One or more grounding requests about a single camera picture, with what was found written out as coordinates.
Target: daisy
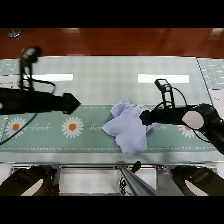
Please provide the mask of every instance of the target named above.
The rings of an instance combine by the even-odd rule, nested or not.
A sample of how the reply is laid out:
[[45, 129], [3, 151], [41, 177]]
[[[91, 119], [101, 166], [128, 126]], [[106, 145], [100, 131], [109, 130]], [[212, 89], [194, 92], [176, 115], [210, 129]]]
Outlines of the daisy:
[[178, 125], [178, 130], [182, 131], [182, 135], [188, 138], [194, 138], [195, 134], [191, 128], [188, 126]]
[[[5, 129], [6, 135], [8, 135], [8, 137], [12, 136], [25, 124], [26, 124], [25, 119], [23, 119], [22, 117], [15, 117], [7, 124]], [[21, 134], [23, 134], [23, 131], [20, 131], [18, 134], [16, 134], [15, 138], [19, 137]]]
[[66, 135], [66, 138], [70, 137], [71, 139], [82, 134], [81, 131], [83, 130], [84, 125], [83, 121], [78, 117], [69, 117], [65, 122], [63, 122], [62, 127], [61, 131], [64, 132], [63, 135]]

